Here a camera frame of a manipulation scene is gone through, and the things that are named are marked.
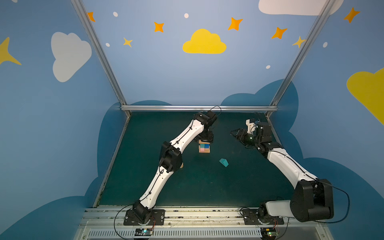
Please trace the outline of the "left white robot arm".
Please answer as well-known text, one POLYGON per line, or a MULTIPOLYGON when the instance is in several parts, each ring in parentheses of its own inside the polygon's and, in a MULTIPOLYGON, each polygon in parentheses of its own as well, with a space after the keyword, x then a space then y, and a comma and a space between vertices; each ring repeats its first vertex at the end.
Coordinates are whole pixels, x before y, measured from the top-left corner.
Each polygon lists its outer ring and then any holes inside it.
POLYGON ((213 142, 210 127, 217 115, 212 111, 194 115, 188 126, 173 140, 164 142, 161 147, 156 174, 144 194, 133 204, 132 210, 138 223, 146 224, 150 218, 157 198, 173 173, 183 167, 182 153, 194 140, 213 142))

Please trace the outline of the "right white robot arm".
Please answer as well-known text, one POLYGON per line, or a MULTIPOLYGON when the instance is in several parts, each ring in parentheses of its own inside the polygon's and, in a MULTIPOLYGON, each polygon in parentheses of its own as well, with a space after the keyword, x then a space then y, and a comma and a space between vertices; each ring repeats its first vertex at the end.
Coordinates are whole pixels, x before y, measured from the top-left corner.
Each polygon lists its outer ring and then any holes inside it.
POLYGON ((275 217, 294 218, 299 222, 327 220, 334 217, 333 187, 326 179, 319 179, 295 161, 273 136, 267 122, 246 121, 246 129, 231 131, 245 147, 258 150, 274 164, 294 188, 290 200, 262 202, 258 220, 268 224, 275 217))

